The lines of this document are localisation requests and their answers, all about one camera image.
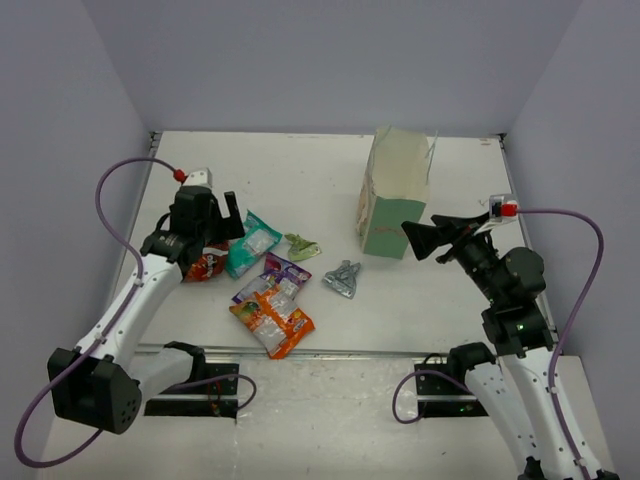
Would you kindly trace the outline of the teal snack packet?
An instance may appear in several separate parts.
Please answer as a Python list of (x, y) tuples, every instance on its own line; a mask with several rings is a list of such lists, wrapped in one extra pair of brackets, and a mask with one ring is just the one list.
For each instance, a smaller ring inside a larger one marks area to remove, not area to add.
[(225, 265), (227, 273), (233, 279), (243, 276), (282, 239), (279, 231), (250, 210), (247, 211), (243, 226), (245, 235), (230, 246)]

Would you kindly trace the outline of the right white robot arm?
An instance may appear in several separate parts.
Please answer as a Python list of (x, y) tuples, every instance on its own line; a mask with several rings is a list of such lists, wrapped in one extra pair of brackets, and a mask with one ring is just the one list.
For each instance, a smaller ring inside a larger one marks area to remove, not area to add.
[(486, 213), (402, 224), (417, 259), (445, 248), (437, 262), (456, 261), (489, 302), (482, 313), (488, 341), (451, 349), (445, 372), (433, 374), (476, 397), (519, 478), (614, 479), (590, 448), (564, 392), (557, 370), (561, 346), (537, 303), (546, 287), (544, 261), (523, 246), (499, 255), (490, 233), (495, 221)]

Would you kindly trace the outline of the silver foil wrapper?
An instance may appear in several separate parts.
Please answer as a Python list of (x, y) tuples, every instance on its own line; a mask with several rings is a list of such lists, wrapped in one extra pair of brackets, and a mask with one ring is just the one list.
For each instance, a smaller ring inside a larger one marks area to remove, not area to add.
[(357, 276), (360, 270), (360, 262), (343, 260), (337, 269), (326, 272), (322, 281), (343, 297), (353, 299), (356, 294)]

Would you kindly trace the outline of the red chips bag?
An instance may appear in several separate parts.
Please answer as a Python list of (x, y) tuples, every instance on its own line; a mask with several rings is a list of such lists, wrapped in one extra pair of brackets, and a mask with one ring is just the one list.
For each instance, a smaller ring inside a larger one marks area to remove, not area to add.
[(186, 273), (184, 283), (201, 283), (220, 275), (226, 268), (230, 242), (208, 243), (200, 258)]

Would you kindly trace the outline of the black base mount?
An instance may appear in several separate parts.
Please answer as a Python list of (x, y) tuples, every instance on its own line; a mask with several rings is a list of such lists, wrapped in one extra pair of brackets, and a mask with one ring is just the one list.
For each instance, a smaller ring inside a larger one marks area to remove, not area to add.
[(481, 403), (448, 380), (434, 375), (415, 378), (418, 414), (427, 418), (487, 417)]
[(162, 393), (146, 403), (144, 415), (236, 419), (238, 382), (237, 378), (230, 378), (174, 393)]

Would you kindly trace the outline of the small green wrapper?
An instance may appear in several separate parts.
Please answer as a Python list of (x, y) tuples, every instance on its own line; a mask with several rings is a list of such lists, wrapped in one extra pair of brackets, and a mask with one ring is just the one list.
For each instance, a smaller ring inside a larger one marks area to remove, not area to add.
[(292, 262), (305, 261), (322, 253), (322, 250), (317, 242), (304, 239), (300, 235), (294, 233), (286, 233), (284, 235), (284, 238), (290, 244), (287, 256), (288, 259)]

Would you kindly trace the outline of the purple snack packet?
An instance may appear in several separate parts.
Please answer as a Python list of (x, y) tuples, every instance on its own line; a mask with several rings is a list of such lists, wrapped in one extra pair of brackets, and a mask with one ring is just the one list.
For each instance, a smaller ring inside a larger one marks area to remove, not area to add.
[(278, 286), (281, 292), (294, 299), (311, 278), (309, 271), (269, 252), (266, 254), (264, 271), (236, 293), (232, 302), (240, 304), (253, 293), (263, 294), (273, 286)]

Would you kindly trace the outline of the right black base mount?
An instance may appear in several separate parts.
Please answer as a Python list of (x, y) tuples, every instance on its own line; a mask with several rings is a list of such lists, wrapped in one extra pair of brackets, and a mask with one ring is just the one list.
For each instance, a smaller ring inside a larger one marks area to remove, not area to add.
[(427, 418), (487, 417), (481, 403), (448, 380), (434, 375), (415, 378), (418, 414)]

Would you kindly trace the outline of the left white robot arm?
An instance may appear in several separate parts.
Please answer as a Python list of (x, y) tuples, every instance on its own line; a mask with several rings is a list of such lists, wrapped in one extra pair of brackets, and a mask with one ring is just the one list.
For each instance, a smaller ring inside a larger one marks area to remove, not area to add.
[(202, 348), (172, 341), (140, 370), (129, 366), (139, 342), (166, 298), (182, 283), (210, 243), (239, 239), (245, 231), (234, 192), (222, 215), (206, 186), (183, 185), (156, 228), (137, 250), (137, 266), (95, 327), (47, 363), (55, 414), (101, 431), (124, 433), (150, 398), (173, 389), (193, 393), (208, 379)]

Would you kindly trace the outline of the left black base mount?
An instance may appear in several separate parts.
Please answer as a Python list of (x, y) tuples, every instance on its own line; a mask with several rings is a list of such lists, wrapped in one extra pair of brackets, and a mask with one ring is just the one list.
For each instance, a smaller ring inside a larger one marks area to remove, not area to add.
[(236, 419), (238, 382), (237, 378), (230, 378), (174, 393), (162, 393), (146, 403), (144, 415)]

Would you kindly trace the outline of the green paper bag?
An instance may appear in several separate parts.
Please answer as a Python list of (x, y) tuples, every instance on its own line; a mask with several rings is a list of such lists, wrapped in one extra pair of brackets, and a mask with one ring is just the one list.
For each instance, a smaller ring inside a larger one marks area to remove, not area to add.
[(401, 259), (402, 223), (418, 222), (429, 199), (436, 139), (392, 126), (376, 130), (359, 197), (356, 232), (363, 254)]

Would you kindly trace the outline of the orange snack packet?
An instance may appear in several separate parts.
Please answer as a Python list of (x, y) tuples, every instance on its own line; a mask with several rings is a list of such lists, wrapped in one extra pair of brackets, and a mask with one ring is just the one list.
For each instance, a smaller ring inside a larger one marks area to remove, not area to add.
[(284, 359), (315, 330), (312, 319), (278, 285), (254, 292), (229, 311), (265, 348), (270, 359)]

